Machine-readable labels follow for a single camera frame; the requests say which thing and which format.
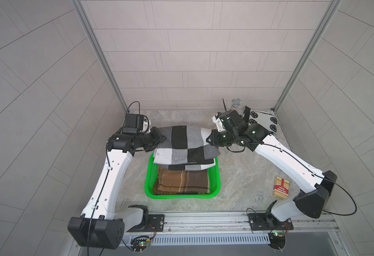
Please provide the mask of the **grey black checkered scarf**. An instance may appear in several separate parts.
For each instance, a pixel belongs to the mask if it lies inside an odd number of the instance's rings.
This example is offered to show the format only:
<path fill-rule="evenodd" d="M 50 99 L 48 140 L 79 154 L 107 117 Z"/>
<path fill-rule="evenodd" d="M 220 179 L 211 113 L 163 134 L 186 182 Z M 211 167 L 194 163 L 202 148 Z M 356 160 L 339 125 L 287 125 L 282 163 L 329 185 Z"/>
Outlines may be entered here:
<path fill-rule="evenodd" d="M 206 142 L 210 129 L 178 125 L 158 130 L 166 140 L 155 149 L 155 164 L 174 171 L 199 171 L 215 165 L 220 152 Z"/>

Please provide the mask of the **black white houndstooth scarf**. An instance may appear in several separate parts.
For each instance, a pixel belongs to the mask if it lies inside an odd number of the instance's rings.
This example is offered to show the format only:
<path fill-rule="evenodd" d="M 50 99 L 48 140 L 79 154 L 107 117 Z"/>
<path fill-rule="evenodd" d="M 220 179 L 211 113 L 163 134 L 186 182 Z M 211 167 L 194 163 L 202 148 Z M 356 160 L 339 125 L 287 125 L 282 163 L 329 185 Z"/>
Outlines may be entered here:
<path fill-rule="evenodd" d="M 255 111 L 248 106 L 245 106 L 243 119 L 248 126 L 257 123 L 269 130 L 273 135 L 276 135 L 278 121 L 273 112 Z"/>

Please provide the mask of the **green plastic basket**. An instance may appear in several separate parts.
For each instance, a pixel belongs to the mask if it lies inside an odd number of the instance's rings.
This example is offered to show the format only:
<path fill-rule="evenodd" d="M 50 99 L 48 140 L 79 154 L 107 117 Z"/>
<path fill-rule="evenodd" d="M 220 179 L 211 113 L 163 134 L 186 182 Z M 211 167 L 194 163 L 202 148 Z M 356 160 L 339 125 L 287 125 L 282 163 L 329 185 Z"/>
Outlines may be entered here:
<path fill-rule="evenodd" d="M 218 159 L 215 165 L 202 171 L 170 171 L 149 158 L 145 194 L 152 199 L 213 198 L 221 190 Z"/>

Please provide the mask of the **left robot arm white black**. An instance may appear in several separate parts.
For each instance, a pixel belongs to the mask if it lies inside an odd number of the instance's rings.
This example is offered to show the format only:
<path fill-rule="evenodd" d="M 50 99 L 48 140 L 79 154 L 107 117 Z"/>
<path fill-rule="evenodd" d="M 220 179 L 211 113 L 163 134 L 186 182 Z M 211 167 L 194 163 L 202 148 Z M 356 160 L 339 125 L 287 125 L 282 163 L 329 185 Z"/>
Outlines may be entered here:
<path fill-rule="evenodd" d="M 154 150 L 166 137 L 156 127 L 147 133 L 124 133 L 120 129 L 106 144 L 106 159 L 100 178 L 79 217 L 72 217 L 68 231 L 81 247 L 116 249 L 124 233 L 143 231 L 149 226 L 149 211 L 143 205 L 131 205 L 115 212 L 118 192 L 136 151 Z"/>

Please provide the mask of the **brown plaid fringed scarf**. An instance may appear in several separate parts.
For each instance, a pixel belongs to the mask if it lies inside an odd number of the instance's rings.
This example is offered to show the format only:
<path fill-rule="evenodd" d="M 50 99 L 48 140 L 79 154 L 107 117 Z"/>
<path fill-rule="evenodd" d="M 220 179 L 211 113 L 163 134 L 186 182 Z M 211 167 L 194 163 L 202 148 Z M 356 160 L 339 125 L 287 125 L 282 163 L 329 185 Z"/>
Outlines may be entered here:
<path fill-rule="evenodd" d="M 158 167 L 155 195 L 203 195 L 210 193 L 208 170 L 172 171 Z"/>

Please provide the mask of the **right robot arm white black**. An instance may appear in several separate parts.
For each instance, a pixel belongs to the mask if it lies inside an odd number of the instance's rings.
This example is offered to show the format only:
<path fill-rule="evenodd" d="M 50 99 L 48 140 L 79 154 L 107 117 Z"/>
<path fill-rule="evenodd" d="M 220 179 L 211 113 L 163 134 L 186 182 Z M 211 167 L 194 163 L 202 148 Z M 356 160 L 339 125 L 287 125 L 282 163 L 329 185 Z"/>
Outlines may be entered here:
<path fill-rule="evenodd" d="M 263 221 L 269 229 L 276 229 L 278 223 L 299 215 L 313 219 L 321 216 L 337 176 L 331 171 L 322 172 L 306 163 L 263 126 L 254 123 L 244 125 L 243 129 L 233 127 L 226 131 L 212 130 L 206 141 L 218 147 L 229 147 L 235 143 L 249 148 L 276 165 L 299 186 L 300 192 L 296 197 L 275 201 L 265 211 Z"/>

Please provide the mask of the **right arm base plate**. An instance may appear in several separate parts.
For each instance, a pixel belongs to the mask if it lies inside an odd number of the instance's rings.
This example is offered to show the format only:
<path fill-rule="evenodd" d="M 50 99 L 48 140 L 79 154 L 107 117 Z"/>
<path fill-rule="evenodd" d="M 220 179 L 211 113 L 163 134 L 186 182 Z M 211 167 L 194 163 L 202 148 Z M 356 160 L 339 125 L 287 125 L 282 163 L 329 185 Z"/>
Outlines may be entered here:
<path fill-rule="evenodd" d="M 252 231 L 293 230 L 293 224 L 290 219 L 281 222 L 272 214 L 265 213 L 248 213 L 247 216 Z"/>

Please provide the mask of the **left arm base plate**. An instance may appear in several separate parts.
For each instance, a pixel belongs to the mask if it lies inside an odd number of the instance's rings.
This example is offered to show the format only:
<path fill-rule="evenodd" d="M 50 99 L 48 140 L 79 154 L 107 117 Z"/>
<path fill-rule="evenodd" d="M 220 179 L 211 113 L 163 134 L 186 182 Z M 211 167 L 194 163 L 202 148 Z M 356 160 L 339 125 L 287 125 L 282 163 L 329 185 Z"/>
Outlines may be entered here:
<path fill-rule="evenodd" d="M 163 226 L 165 223 L 164 214 L 150 214 L 148 220 L 140 225 L 137 225 L 129 230 L 133 233 L 144 233 L 144 232 L 163 232 Z"/>

